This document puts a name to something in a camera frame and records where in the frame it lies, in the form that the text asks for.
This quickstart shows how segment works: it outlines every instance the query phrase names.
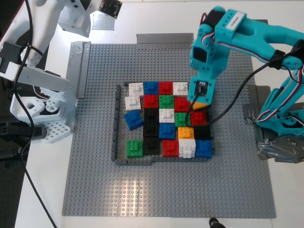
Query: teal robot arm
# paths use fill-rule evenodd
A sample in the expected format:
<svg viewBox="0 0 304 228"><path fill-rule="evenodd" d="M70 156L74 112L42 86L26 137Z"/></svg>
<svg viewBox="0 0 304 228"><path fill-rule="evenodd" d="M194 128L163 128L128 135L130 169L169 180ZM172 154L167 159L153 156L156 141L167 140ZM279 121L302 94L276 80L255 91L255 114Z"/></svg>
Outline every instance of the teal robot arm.
<svg viewBox="0 0 304 228"><path fill-rule="evenodd" d="M188 100L212 103L216 78L226 69L231 49L264 63L276 60L269 67L288 70L291 76L281 88L271 92L257 124L279 134L304 135L304 111L288 112L304 94L304 52L298 51L278 60L285 53L270 45L276 43L290 45L293 50L300 49L304 46L304 33L249 19L243 12L215 7L202 21L192 46L190 66L198 71L198 75L191 78Z"/></svg>

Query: yellow lego brick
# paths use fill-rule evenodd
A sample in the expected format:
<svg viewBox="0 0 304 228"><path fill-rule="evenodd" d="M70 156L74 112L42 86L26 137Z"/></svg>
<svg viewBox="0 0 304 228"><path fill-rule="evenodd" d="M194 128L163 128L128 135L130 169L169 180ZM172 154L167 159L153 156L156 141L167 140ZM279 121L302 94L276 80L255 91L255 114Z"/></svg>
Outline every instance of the yellow lego brick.
<svg viewBox="0 0 304 228"><path fill-rule="evenodd" d="M208 104L201 103L201 102L195 102L192 108L193 108L193 110L197 110L199 108L203 108L206 106L208 106Z"/></svg>
<svg viewBox="0 0 304 228"><path fill-rule="evenodd" d="M179 139L194 139L194 129L192 127L179 127Z"/></svg>

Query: black power cord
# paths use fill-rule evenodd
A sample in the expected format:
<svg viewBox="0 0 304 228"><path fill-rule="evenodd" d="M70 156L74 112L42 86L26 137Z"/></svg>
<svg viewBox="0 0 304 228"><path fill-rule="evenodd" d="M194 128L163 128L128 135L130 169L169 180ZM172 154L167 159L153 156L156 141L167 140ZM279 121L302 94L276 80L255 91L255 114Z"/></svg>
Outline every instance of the black power cord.
<svg viewBox="0 0 304 228"><path fill-rule="evenodd" d="M29 145L30 141L32 140L32 138L33 138L33 136L34 136L34 132L35 132L35 127L34 127L33 119L32 119L32 117L30 116L28 110L26 109L25 105L23 104L23 102L22 102L22 100L20 99L20 97L19 97L19 95L18 95L18 92L17 92L17 88L18 88L18 87L17 87L17 83L18 83L20 74L21 74L21 72L22 72L22 69L23 69L23 67L25 66L25 62L26 62L26 60L27 60L27 58L28 58L28 56L29 56L29 52L30 52L30 50L31 50L30 47L31 47L32 42L33 42L33 19L32 19L32 15L31 15L31 11L30 11L29 0L25 0L25 4L26 4L26 7L27 7L27 11L28 11L30 39L29 39L29 46L28 46L28 48L27 48L27 50L26 50L26 52L25 52L23 61L22 61L21 65L20 65L20 68L19 68L17 74L16 74L16 79L15 79L15 82L14 82L14 95L15 95L16 99L18 100L19 104L21 105L21 107L23 108L24 112L26 113L26 115L27 115L28 118L29 118L30 126L31 126L31 135L30 135L30 137L28 138L27 143L22 147L22 149L21 149L21 151L20 151L20 154L19 154L19 157L20 157L22 166L23 166L23 168L24 168L24 172L25 172L25 174L26 174L26 176L27 176L27 178L28 178L28 180L29 180L29 182L30 182L30 184L31 184L31 186L32 186L32 188L33 188L33 190L34 190L34 192L35 192L37 198L39 199L39 201L40 201L40 203L41 203L41 205L42 205L44 211L46 212L46 214L47 214L49 220L51 221L53 227L54 227L54 228L57 228L57 226L56 226L56 224L54 223L54 221L53 221L51 215L50 215L49 212L48 212L48 209L46 208L46 206L44 205L44 203L43 203L41 197L39 196L39 194L38 194L38 192L37 192L37 190L36 190L36 188L35 188L35 185L34 185L32 179L31 179L31 177L30 177L30 175L29 175L29 172L28 172L28 170L27 170L27 168L26 168L26 165L25 165L25 163L24 163L24 161L23 161L23 152L24 152L24 150L26 149L26 147Z"/></svg>
<svg viewBox="0 0 304 228"><path fill-rule="evenodd" d="M228 105L228 107L227 107L221 114L219 114L219 115L218 115L217 117L215 117L213 120L211 120L211 121L209 121L208 123L206 123L204 126L210 126L210 125L214 124L216 121L218 121L219 119L221 119L221 118L222 118L222 117L223 117L223 116L232 108L232 106L233 106L234 103L237 101L237 99L238 99L240 93L242 92L242 90L243 90L243 88L245 87L245 85L247 84L247 82L248 82L255 74L257 74L257 73L260 72L261 70L264 70L267 66L269 66L270 64L272 64L272 63L274 63L274 62L276 62L276 61L282 61L282 60L284 60L285 58L287 58L287 57L289 57L289 56L292 56L293 54L295 54L296 52L298 52L299 50L301 50L301 49L303 49L303 48L304 48L304 46L300 46L300 47L296 48L295 50L292 50L291 52L289 52L289 53L283 55L282 57L278 57L278 58L272 59L272 60L270 60L269 62L267 62L267 63L265 63L264 65L262 65L261 67L259 67L258 69L256 69L255 71L253 71L251 74L249 74L249 75L245 78L245 80L243 81L243 83L241 84L241 86L239 87L239 89L237 90L237 93L235 94L235 96L234 96L232 102ZM296 81L296 80L292 77L291 73L290 73L290 77L291 77L295 82L298 82L298 81ZM192 110L193 105L194 105L194 103L197 101L198 97L199 97L199 93L197 93L197 94L195 95L195 98L194 98L193 102L191 103L191 106L189 107L189 110L188 110L188 112L187 112L187 114L186 114L186 117L185 117L185 118L186 118L186 119L185 119L185 124L186 124L186 126L188 126L188 127L190 127L190 125L189 125L189 123L188 123L188 117L189 117L190 111ZM208 109L208 108L210 108L210 106L203 107L203 108L201 108L200 110L201 110L201 111L204 111L204 110L206 110L206 109Z"/></svg>

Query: white table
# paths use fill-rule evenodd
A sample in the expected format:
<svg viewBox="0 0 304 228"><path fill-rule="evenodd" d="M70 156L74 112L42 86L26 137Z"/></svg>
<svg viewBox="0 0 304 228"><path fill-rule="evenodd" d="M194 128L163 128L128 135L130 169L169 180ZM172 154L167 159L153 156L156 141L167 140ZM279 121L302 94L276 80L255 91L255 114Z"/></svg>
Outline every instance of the white table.
<svg viewBox="0 0 304 228"><path fill-rule="evenodd" d="M246 12L253 19L268 19L304 32L304 2L138 2L125 3L114 31L91 31L89 38L64 32L57 27L50 44L46 69L65 77L72 41L92 43L136 43L137 33L185 33L196 36L200 17L214 6ZM288 52L285 46L279 46ZM260 66L253 60L253 67ZM256 76L257 85L279 87L286 72L266 69ZM46 207L59 228L184 228L208 227L208 218L134 218L134 217L63 217L61 215L72 136L54 144L32 142L27 168ZM297 165L269 160L275 199L275 219L219 219L227 228L286 228L304 224L304 163ZM25 178L19 203L16 228L51 228L43 208Z"/></svg>

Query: red lego brick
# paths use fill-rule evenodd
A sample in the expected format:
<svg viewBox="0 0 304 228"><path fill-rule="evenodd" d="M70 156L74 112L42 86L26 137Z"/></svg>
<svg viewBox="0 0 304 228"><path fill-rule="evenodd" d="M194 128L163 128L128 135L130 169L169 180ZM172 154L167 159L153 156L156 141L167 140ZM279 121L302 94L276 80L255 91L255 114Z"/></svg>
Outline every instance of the red lego brick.
<svg viewBox="0 0 304 228"><path fill-rule="evenodd" d="M144 95L143 107L144 108L158 108L158 95Z"/></svg>
<svg viewBox="0 0 304 228"><path fill-rule="evenodd" d="M173 82L159 82L158 83L159 95L173 95Z"/></svg>
<svg viewBox="0 0 304 228"><path fill-rule="evenodd" d="M174 98L174 111L176 113L186 113L189 111L190 102L185 97Z"/></svg>
<svg viewBox="0 0 304 228"><path fill-rule="evenodd" d="M204 126L207 123L207 113L205 111L190 112L190 119L192 126Z"/></svg>
<svg viewBox="0 0 304 228"><path fill-rule="evenodd" d="M178 140L163 140L162 141L162 156L163 157L178 157L179 156L179 141Z"/></svg>

